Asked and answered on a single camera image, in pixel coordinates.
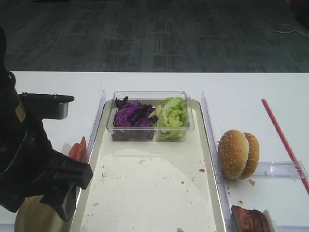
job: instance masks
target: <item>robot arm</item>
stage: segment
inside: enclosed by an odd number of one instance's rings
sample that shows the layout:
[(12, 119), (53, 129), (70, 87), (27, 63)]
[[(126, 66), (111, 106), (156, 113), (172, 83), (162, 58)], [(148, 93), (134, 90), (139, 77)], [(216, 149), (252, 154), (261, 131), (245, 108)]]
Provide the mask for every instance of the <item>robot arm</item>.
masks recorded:
[(63, 119), (72, 96), (18, 95), (15, 76), (3, 60), (5, 34), (0, 28), (0, 205), (16, 212), (26, 197), (43, 195), (64, 221), (76, 208), (76, 187), (86, 189), (92, 170), (55, 150), (42, 119)]

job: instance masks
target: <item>sesame seed bun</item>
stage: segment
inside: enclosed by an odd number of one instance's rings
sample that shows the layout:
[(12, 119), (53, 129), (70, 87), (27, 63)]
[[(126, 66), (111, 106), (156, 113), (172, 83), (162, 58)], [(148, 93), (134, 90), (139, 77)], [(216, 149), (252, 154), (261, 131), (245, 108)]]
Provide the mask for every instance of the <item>sesame seed bun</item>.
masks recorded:
[(230, 179), (240, 177), (249, 156), (249, 142), (238, 130), (229, 130), (219, 141), (219, 158), (222, 171)]
[(260, 145), (257, 138), (250, 133), (244, 133), (249, 142), (249, 157), (245, 169), (240, 175), (239, 179), (246, 179), (250, 177), (256, 170), (260, 158)]

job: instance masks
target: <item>hamburger bun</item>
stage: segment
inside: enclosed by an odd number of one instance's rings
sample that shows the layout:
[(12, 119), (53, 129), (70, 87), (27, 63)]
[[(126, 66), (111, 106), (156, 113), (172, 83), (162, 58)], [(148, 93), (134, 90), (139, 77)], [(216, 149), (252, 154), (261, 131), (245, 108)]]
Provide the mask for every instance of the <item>hamburger bun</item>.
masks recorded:
[(260, 158), (260, 145), (257, 138), (250, 133), (244, 133), (249, 142), (249, 156), (245, 169), (240, 175), (239, 179), (246, 179), (250, 177), (256, 170)]
[(60, 232), (62, 220), (42, 196), (28, 197), (17, 212), (14, 232)]
[(255, 172), (258, 165), (259, 142), (250, 133), (229, 130), (219, 141), (219, 158), (226, 177), (246, 179)]
[(240, 177), (246, 167), (249, 143), (243, 133), (229, 130), (219, 141), (219, 157), (222, 171), (230, 179)]

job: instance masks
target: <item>green lettuce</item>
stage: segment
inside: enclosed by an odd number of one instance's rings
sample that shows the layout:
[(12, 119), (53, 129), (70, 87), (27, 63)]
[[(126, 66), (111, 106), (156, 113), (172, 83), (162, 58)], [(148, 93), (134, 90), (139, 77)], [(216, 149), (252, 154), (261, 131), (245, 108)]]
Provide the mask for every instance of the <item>green lettuce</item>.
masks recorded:
[[(166, 98), (153, 111), (149, 117), (157, 116), (155, 127), (187, 127), (187, 110), (185, 100), (182, 98)], [(171, 139), (182, 140), (185, 137), (185, 130), (161, 130), (156, 136), (159, 140)]]

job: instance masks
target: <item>white tray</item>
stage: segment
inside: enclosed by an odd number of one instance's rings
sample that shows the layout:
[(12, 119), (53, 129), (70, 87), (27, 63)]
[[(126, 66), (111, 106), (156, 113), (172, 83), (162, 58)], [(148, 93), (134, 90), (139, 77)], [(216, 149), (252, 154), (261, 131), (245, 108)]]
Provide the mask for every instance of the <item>white tray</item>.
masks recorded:
[(106, 102), (90, 158), (94, 176), (70, 231), (224, 231), (201, 107), (191, 104), (195, 130), (183, 142), (113, 142)]

